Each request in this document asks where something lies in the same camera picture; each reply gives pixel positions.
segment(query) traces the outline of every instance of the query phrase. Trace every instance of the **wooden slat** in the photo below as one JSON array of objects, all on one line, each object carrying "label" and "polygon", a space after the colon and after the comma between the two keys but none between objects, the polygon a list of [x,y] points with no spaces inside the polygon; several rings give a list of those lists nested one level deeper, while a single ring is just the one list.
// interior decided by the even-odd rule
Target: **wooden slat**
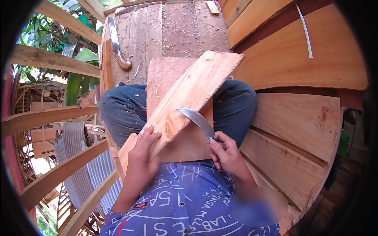
[{"label": "wooden slat", "polygon": [[[164,57],[151,61],[147,81],[147,121],[163,99],[164,95],[180,76],[196,61],[194,58]],[[200,113],[213,126],[212,99]],[[182,161],[209,158],[209,145],[202,130],[191,122],[183,131],[160,152],[161,162],[171,162],[180,157]]]},{"label": "wooden slat", "polygon": [[315,200],[326,178],[326,165],[319,166],[305,153],[262,132],[248,130],[240,150],[302,211]]},{"label": "wooden slat", "polygon": [[229,28],[232,23],[239,17],[244,9],[249,5],[252,0],[234,0],[228,1],[222,11],[226,21],[226,26]]},{"label": "wooden slat", "polygon": [[278,86],[366,89],[364,59],[337,8],[328,5],[304,19],[314,58],[308,58],[299,19],[244,51],[246,60],[235,70],[235,79],[254,89]]},{"label": "wooden slat", "polygon": [[102,197],[107,193],[110,187],[117,180],[118,174],[116,170],[112,173],[96,188],[93,193],[87,198],[87,200],[81,205],[73,217],[70,219],[68,224],[60,232],[61,236],[66,235],[76,235],[80,228],[83,226],[84,222],[88,219],[88,216],[93,211],[93,209],[100,202]]},{"label": "wooden slat", "polygon": [[84,108],[65,106],[15,114],[1,119],[1,135],[4,138],[41,125],[94,113],[98,113],[96,104],[91,104]]},{"label": "wooden slat", "polygon": [[253,0],[227,30],[228,43],[233,49],[257,28],[282,11],[293,0]]},{"label": "wooden slat", "polygon": [[56,20],[60,24],[72,29],[97,45],[101,43],[100,35],[83,24],[80,20],[76,19],[70,13],[66,12],[52,2],[49,2],[48,0],[42,0],[36,8],[36,12]]},{"label": "wooden slat", "polygon": [[99,0],[78,0],[87,11],[89,11],[97,20],[105,24],[105,7]]},{"label": "wooden slat", "polygon": [[329,162],[339,117],[337,97],[258,93],[252,125]]},{"label": "wooden slat", "polygon": [[20,199],[25,209],[29,212],[53,188],[107,149],[107,141],[102,140],[37,178],[36,181],[28,185],[20,193]]},{"label": "wooden slat", "polygon": [[10,60],[11,64],[36,66],[60,71],[74,72],[99,77],[98,66],[91,65],[61,54],[25,45],[16,45]]},{"label": "wooden slat", "polygon": [[[155,132],[162,132],[151,148],[150,158],[155,158],[189,124],[189,119],[175,108],[188,107],[199,111],[243,57],[241,54],[207,51],[180,77],[145,125],[154,125]],[[134,148],[135,142],[136,135],[130,135],[118,153],[121,163],[125,164],[124,171],[127,168],[127,154]]]}]

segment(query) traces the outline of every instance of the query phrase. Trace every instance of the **person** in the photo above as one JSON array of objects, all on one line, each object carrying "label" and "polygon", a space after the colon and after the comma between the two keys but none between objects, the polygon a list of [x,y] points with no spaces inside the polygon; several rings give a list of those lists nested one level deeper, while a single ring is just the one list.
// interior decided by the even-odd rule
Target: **person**
[{"label": "person", "polygon": [[227,80],[213,95],[214,139],[209,160],[149,161],[151,145],[161,136],[146,124],[146,86],[125,85],[106,91],[99,112],[118,146],[137,133],[128,154],[122,190],[106,214],[100,235],[246,235],[277,236],[279,225],[250,227],[230,214],[235,192],[256,187],[239,147],[256,109],[256,92],[248,84]]}]

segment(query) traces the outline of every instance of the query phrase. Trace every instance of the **jeans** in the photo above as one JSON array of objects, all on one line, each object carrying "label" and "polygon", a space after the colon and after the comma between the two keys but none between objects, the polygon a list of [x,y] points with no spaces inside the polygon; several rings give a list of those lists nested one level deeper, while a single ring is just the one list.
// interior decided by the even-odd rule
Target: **jeans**
[{"label": "jeans", "polygon": [[[122,147],[147,121],[146,85],[124,85],[106,91],[98,104],[112,138]],[[240,147],[252,122],[255,90],[239,80],[227,80],[213,95],[214,131],[223,131]]]}]

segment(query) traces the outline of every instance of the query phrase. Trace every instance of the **hand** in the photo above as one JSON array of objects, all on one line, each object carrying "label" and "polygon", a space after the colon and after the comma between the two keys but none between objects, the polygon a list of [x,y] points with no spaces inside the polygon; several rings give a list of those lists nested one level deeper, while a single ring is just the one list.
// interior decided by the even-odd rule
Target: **hand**
[{"label": "hand", "polygon": [[210,157],[218,171],[223,168],[226,172],[236,176],[244,174],[245,171],[250,174],[234,139],[228,137],[222,131],[215,132],[214,139],[221,141],[221,143],[208,141],[208,144],[210,143]]}]

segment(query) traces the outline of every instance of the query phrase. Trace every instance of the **green leaf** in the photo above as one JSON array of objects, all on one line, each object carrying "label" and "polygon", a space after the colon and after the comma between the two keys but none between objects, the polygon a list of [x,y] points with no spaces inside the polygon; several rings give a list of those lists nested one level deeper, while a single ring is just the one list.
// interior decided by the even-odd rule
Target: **green leaf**
[{"label": "green leaf", "polygon": [[50,17],[47,17],[47,22],[48,23],[52,23],[54,20],[53,19],[51,19]]},{"label": "green leaf", "polygon": [[83,84],[81,85],[81,95],[86,94],[89,91],[90,76],[84,76]]},{"label": "green leaf", "polygon": [[44,17],[45,17],[45,15],[42,15],[41,13],[39,13],[39,14],[37,15],[37,19],[39,19],[39,20],[43,19]]},{"label": "green leaf", "polygon": [[76,56],[75,59],[78,59],[79,61],[82,62],[98,62],[98,56],[91,52],[88,48],[82,48],[81,52],[79,52]]},{"label": "green leaf", "polygon": [[72,72],[68,75],[66,91],[64,94],[64,106],[73,106],[77,104],[77,96],[79,95],[82,77],[83,75]]},{"label": "green leaf", "polygon": [[21,42],[25,45],[29,45],[29,34],[24,32],[21,34]]},{"label": "green leaf", "polygon": [[31,76],[30,72],[26,72],[26,77],[31,81],[31,82],[37,82],[34,77]]}]

